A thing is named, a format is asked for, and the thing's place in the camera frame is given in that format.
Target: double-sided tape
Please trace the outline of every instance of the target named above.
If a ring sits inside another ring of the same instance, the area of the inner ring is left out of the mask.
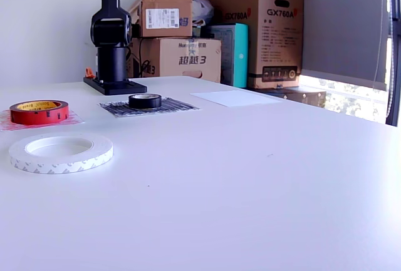
[[[68,119],[70,111],[64,101],[22,102],[10,107],[11,121],[22,125],[47,125]]]
[[[17,141],[9,148],[10,164],[37,174],[66,174],[100,166],[113,157],[113,143],[86,133],[51,133]]]
[[[155,94],[135,94],[128,98],[129,107],[137,110],[149,110],[162,106],[162,97]]]

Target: gray window blind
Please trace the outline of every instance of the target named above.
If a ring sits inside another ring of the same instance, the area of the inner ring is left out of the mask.
[[[388,24],[387,0],[305,0],[303,74],[385,90]]]

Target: red adhesive tape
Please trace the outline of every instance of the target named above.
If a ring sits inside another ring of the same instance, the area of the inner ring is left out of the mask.
[[[70,110],[64,101],[22,102],[10,107],[11,121],[22,125],[47,125],[68,119]]]

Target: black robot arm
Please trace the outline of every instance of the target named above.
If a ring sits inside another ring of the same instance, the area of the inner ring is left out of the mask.
[[[84,82],[105,95],[145,93],[145,86],[127,80],[125,48],[131,42],[131,15],[120,0],[102,0],[102,8],[92,17],[91,39],[98,48],[95,79]]]

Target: table surface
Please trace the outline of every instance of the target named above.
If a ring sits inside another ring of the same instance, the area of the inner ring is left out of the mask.
[[[84,124],[0,133],[2,271],[401,270],[401,134],[274,98],[227,108],[191,93],[234,88],[139,79],[201,108],[117,119],[84,83],[0,91],[0,110],[69,102]],[[14,169],[9,146],[43,133],[104,135],[93,170]]]

